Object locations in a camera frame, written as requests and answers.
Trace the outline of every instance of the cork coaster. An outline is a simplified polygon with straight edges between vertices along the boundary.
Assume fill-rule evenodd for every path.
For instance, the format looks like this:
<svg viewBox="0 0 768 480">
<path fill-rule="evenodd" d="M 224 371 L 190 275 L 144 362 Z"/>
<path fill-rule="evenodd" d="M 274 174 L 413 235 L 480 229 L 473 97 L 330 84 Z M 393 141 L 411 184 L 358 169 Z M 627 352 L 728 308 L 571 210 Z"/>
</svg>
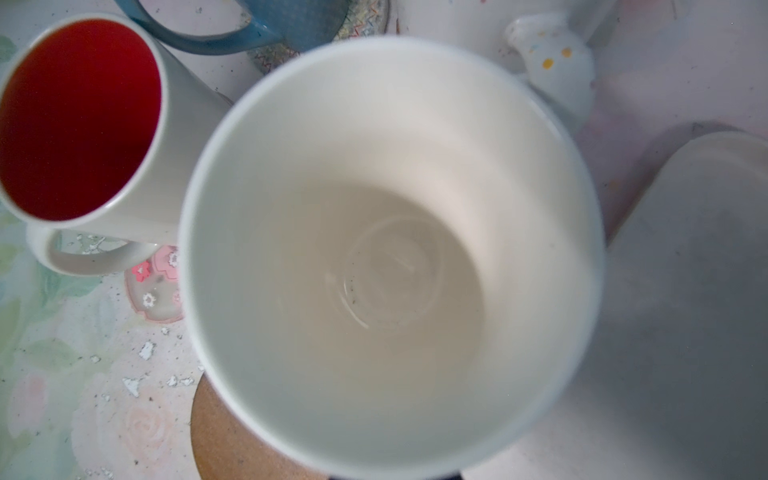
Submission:
<svg viewBox="0 0 768 480">
<path fill-rule="evenodd" d="M 192 451 L 202 480 L 327 480 L 267 446 L 240 423 L 203 376 L 192 403 Z"/>
</svg>

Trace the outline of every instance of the white flower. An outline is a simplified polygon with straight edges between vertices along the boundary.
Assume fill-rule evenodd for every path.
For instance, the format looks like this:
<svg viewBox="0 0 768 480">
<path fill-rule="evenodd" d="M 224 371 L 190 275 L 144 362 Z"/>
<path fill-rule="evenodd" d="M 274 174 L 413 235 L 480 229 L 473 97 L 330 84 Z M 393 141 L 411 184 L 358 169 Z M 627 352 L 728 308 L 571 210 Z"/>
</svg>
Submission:
<svg viewBox="0 0 768 480">
<path fill-rule="evenodd" d="M 147 308 L 152 308 L 155 302 L 157 302 L 157 297 L 149 292 L 145 293 L 144 296 L 141 297 L 141 303 L 143 303 Z"/>
<path fill-rule="evenodd" d="M 173 268 L 179 266 L 179 250 L 174 250 L 168 254 L 168 265 L 171 265 Z"/>
</svg>

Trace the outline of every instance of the table surface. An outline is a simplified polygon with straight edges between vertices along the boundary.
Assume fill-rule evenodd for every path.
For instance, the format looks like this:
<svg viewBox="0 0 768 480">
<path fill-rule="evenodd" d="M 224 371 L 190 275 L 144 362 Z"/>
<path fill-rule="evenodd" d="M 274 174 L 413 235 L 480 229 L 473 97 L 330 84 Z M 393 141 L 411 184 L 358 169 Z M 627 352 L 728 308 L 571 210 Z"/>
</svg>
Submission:
<svg viewBox="0 0 768 480">
<path fill-rule="evenodd" d="M 188 33 L 242 22 L 234 0 L 143 3 Z M 0 74 L 46 25 L 93 11 L 118 9 L 111 0 L 0 2 Z M 607 232 L 690 139 L 729 129 L 768 137 L 766 20 L 763 0 L 618 0 L 591 40 L 597 101 L 576 136 Z M 263 76 L 246 53 L 174 54 L 234 101 Z M 153 275 L 147 281 L 169 281 L 162 269 Z M 184 321 L 142 313 L 136 285 L 130 272 L 48 272 L 25 249 L 23 226 L 0 211 L 0 479 L 198 478 L 189 419 L 202 367 Z M 498 470 L 468 477 L 495 478 L 486 472 Z"/>
</svg>

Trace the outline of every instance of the paint splatter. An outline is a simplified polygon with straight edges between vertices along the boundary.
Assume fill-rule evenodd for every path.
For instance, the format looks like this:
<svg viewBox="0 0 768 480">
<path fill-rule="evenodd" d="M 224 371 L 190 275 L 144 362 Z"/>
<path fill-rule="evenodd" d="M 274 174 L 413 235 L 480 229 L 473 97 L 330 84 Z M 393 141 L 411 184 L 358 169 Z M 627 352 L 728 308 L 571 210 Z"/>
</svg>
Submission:
<svg viewBox="0 0 768 480">
<path fill-rule="evenodd" d="M 152 357 L 153 350 L 154 350 L 154 343 L 148 340 L 144 344 L 144 346 L 141 347 L 141 351 L 139 351 L 139 356 L 145 360 L 149 360 L 149 358 Z"/>
<path fill-rule="evenodd" d="M 139 398 L 139 381 L 138 379 L 123 378 L 123 385 L 134 398 Z"/>
<path fill-rule="evenodd" d="M 0 63 L 6 62 L 16 53 L 16 45 L 10 38 L 0 35 Z"/>
</svg>

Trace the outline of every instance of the pink flower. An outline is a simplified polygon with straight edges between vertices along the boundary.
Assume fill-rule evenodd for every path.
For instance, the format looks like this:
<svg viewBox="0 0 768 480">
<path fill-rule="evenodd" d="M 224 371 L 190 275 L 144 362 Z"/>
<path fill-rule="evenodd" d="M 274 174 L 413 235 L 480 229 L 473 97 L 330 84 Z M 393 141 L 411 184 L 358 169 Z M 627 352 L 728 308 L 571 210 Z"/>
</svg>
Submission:
<svg viewBox="0 0 768 480">
<path fill-rule="evenodd" d="M 152 263 L 154 269 L 170 281 L 175 282 L 179 279 L 176 270 L 179 264 L 179 250 L 176 247 L 169 247 L 168 245 L 161 247 L 152 257 Z"/>
<path fill-rule="evenodd" d="M 152 269 L 149 262 L 142 262 L 131 268 L 131 273 L 136 276 L 137 282 L 143 282 L 152 274 Z"/>
<path fill-rule="evenodd" d="M 48 404 L 48 386 L 45 377 L 29 373 L 22 377 L 11 391 L 8 402 L 8 432 L 16 438 L 25 430 L 33 434 Z"/>
</svg>

